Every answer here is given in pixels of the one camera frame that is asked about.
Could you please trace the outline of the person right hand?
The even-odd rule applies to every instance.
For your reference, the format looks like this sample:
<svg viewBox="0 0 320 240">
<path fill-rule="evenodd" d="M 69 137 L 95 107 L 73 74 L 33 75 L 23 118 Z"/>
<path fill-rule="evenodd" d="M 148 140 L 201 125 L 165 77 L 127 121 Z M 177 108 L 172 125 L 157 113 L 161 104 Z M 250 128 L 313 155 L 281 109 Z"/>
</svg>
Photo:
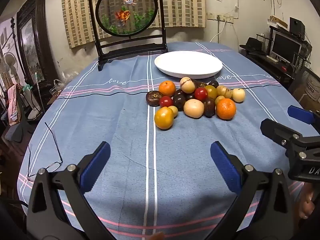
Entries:
<svg viewBox="0 0 320 240">
<path fill-rule="evenodd" d="M 314 188 L 311 183 L 304 183 L 299 196 L 299 217 L 307 219 L 313 212 L 315 205 L 312 201 Z"/>
</svg>

